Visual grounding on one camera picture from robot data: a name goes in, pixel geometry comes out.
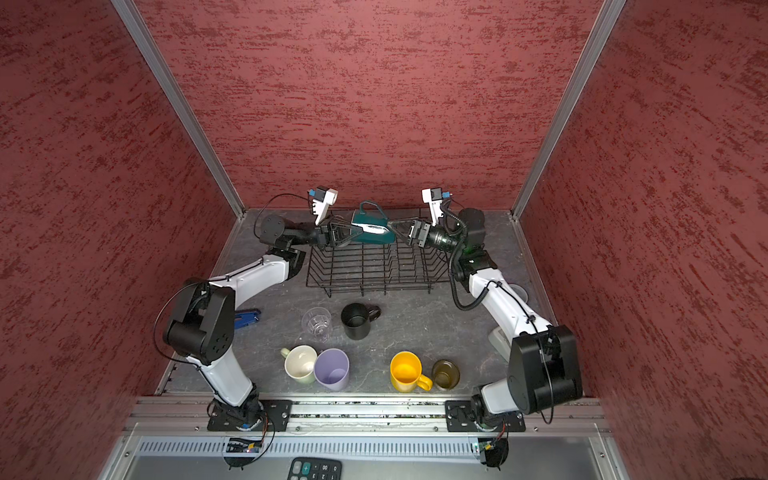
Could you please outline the dark green mug white inside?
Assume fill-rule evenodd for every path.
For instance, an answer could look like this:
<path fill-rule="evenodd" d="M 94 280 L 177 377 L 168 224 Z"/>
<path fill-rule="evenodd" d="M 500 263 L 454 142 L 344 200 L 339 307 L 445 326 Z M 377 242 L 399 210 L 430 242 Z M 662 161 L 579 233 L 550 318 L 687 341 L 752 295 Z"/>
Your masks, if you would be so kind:
<path fill-rule="evenodd" d="M 393 244 L 396 237 L 388 223 L 388 217 L 377 203 L 364 200 L 352 215 L 352 241 L 374 245 Z"/>

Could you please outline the olive green glass cup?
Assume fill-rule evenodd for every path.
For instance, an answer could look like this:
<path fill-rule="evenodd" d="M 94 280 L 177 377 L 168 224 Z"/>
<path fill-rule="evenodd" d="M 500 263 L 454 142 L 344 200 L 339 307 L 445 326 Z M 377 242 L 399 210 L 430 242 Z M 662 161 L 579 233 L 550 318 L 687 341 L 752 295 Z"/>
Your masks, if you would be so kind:
<path fill-rule="evenodd" d="M 452 390 L 460 382 L 460 369 L 451 360 L 437 360 L 432 367 L 432 379 L 438 388 L 442 390 Z"/>

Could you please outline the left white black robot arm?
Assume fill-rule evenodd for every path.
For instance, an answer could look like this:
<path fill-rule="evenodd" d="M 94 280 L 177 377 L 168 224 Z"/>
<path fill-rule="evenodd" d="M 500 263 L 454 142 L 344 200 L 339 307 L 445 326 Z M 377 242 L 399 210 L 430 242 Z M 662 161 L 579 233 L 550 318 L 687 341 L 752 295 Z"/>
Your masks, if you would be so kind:
<path fill-rule="evenodd" d="M 336 217 L 316 224 L 272 214 L 261 222 L 259 240 L 268 246 L 261 259 L 219 277 L 190 279 L 174 295 L 163 341 L 195 367 L 213 391 L 211 428 L 253 431 L 267 426 L 257 388 L 233 351 L 236 310 L 300 272 L 305 252 L 298 245 L 343 247 L 361 233 L 361 228 Z"/>

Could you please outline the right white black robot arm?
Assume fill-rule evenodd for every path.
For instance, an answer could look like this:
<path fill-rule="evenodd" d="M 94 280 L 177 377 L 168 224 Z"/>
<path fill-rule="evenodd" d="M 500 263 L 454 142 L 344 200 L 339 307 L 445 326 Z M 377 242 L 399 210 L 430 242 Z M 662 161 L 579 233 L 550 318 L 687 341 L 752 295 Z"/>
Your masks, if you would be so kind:
<path fill-rule="evenodd" d="M 454 214 L 443 203 L 433 220 L 393 220 L 388 228 L 410 246 L 446 253 L 455 306 L 462 311 L 484 307 L 501 330 L 507 373 L 472 396 L 478 427 L 497 428 L 510 416 L 535 413 L 549 424 L 556 406 L 583 397 L 575 334 L 539 315 L 505 280 L 485 248 L 482 211 L 466 208 Z"/>

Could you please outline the black mug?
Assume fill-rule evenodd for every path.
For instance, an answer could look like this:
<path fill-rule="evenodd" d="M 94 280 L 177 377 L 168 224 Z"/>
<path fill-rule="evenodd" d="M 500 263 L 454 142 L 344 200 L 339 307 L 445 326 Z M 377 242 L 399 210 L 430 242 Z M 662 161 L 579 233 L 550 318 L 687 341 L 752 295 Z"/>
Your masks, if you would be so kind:
<path fill-rule="evenodd" d="M 362 303 L 346 305 L 341 312 L 341 321 L 346 336 L 351 340 L 364 339 L 371 330 L 371 323 L 382 313 L 379 306 Z"/>

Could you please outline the clear glass cup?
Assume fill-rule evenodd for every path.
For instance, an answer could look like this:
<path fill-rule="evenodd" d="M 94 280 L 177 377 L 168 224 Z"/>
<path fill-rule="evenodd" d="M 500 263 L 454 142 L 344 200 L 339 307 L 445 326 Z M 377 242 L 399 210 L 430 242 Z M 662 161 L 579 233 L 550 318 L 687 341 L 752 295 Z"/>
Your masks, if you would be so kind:
<path fill-rule="evenodd" d="M 324 307 L 310 308 L 301 319 L 303 330 L 319 342 L 326 342 L 332 334 L 332 315 Z"/>

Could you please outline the blue black crimping tool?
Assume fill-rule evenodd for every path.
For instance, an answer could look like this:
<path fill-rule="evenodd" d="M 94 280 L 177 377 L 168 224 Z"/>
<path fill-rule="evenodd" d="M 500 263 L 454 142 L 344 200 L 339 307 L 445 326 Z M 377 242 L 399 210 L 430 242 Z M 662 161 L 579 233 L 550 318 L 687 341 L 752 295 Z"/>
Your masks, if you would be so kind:
<path fill-rule="evenodd" d="M 234 317 L 234 328 L 238 330 L 256 324 L 260 321 L 260 317 L 259 309 L 237 311 Z"/>

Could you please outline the lilac plastic cup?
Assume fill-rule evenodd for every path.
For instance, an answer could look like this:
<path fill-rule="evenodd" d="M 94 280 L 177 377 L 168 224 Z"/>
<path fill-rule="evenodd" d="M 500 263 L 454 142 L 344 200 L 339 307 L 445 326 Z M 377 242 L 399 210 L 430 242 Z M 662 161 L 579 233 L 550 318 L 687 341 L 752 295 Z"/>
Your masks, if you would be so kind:
<path fill-rule="evenodd" d="M 349 357 L 344 351 L 337 348 L 330 348 L 320 353 L 314 365 L 316 381 L 335 392 L 347 387 L 349 372 Z"/>

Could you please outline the cream light green mug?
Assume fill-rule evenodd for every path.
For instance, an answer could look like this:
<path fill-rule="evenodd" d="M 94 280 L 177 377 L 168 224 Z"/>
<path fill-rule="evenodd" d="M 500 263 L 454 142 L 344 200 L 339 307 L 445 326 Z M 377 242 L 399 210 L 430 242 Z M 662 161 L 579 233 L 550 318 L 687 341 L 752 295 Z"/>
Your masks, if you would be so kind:
<path fill-rule="evenodd" d="M 280 353 L 284 359 L 284 371 L 291 379 L 300 384 L 315 381 L 314 366 L 318 354 L 313 347 L 299 345 L 292 349 L 282 348 Z"/>

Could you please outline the yellow mug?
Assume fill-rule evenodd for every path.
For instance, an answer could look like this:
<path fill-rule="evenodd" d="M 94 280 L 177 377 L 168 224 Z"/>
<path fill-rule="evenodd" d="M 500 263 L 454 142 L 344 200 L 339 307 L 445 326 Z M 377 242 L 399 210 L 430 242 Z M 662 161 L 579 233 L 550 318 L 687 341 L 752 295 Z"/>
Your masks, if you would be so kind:
<path fill-rule="evenodd" d="M 390 378 L 396 391 L 409 393 L 420 388 L 431 391 L 433 381 L 423 374 L 421 360 L 410 351 L 398 352 L 390 362 Z"/>

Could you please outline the black calculator remote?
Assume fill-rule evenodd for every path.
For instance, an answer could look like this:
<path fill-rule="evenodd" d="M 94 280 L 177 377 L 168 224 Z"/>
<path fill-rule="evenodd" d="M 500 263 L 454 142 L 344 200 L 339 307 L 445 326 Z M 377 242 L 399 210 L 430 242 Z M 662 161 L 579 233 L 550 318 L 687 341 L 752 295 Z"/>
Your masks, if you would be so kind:
<path fill-rule="evenodd" d="M 338 460 L 297 457 L 290 462 L 288 480 L 340 480 L 342 463 Z"/>

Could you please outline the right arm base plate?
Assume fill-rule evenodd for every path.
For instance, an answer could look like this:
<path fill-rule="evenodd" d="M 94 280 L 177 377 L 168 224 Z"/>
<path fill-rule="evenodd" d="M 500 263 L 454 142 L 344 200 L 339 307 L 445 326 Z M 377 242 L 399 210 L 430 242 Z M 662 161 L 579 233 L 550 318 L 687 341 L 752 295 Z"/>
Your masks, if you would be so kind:
<path fill-rule="evenodd" d="M 521 412 L 491 413 L 476 395 L 469 400 L 448 400 L 444 404 L 449 432 L 521 433 L 526 431 Z"/>

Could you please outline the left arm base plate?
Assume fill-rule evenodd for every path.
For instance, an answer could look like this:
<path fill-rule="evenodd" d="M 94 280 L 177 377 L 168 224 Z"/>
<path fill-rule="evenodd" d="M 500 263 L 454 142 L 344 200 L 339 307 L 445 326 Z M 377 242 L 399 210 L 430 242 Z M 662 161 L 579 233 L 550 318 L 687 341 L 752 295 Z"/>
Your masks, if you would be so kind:
<path fill-rule="evenodd" d="M 256 400 L 251 403 L 255 412 L 245 413 L 213 399 L 207 408 L 207 430 L 212 432 L 261 432 L 264 428 L 284 432 L 290 418 L 293 402 L 290 400 Z"/>

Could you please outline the aluminium rail frame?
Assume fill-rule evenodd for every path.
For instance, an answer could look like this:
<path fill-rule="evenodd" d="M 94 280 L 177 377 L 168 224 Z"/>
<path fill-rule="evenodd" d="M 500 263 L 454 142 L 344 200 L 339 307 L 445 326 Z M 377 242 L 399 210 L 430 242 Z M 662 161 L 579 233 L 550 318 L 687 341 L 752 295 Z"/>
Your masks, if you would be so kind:
<path fill-rule="evenodd" d="M 284 432 L 207 430 L 208 400 L 179 394 L 140 398 L 102 470 L 103 479 L 126 479 L 143 457 L 232 459 L 252 466 L 272 459 L 321 457 L 339 460 L 392 460 L 479 463 L 489 444 L 508 443 L 506 466 L 515 472 L 530 463 L 565 470 L 584 464 L 599 479 L 629 474 L 613 431 L 597 399 L 560 406 L 547 424 L 523 415 L 521 433 L 449 432 L 445 402 L 458 395 L 267 395 L 262 400 L 293 402 Z"/>

